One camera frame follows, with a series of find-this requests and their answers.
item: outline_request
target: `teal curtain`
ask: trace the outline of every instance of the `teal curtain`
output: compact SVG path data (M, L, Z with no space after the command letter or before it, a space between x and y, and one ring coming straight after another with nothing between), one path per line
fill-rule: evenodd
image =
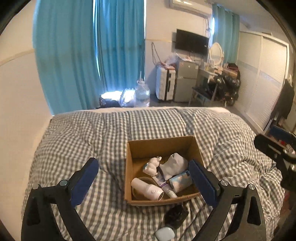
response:
M38 0L33 46L52 114L99 106L106 88L96 65L92 0Z
M218 42L224 51L224 63L235 63L239 44L239 15L213 5L215 32L213 43Z
M108 91L144 76L144 0L94 0L97 65Z

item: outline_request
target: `white wall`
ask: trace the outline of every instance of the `white wall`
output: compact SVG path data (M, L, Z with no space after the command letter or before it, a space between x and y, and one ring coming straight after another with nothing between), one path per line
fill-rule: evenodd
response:
M145 81L151 93L154 93L156 67L152 62L151 42L154 42L161 61L174 52L188 55L188 52L174 48L172 41L175 40L177 29L205 36L206 24L203 17L169 8L169 0L147 0L146 14Z
M52 117L32 48L35 2L29 2L0 35L0 218L16 241L33 155Z
M239 30L240 31L249 31L246 25L244 25L242 22L239 23Z
M0 65L33 51L32 26L35 4L36 0L31 0L12 18L0 35Z

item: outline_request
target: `white figurine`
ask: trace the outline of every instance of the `white figurine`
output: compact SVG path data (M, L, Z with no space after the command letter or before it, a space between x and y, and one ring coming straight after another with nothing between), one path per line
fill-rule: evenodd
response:
M143 167L143 172L147 175L154 177L157 174L156 168L159 166L161 156L151 158Z

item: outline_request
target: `white cloth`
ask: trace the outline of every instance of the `white cloth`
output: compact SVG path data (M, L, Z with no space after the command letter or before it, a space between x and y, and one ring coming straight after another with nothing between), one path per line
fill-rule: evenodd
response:
M167 181L172 176L178 175L181 172L184 172L188 168L188 161L180 156L178 153L174 153L164 164L159 165L164 179Z

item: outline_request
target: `air conditioner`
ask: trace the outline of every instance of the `air conditioner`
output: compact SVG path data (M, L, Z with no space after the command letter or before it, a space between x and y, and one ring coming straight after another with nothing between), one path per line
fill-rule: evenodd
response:
M202 4L193 1L183 1L183 0L170 0L170 8L175 8L179 10L186 10L188 12L200 15L204 18L209 18L213 10L211 7L204 6Z

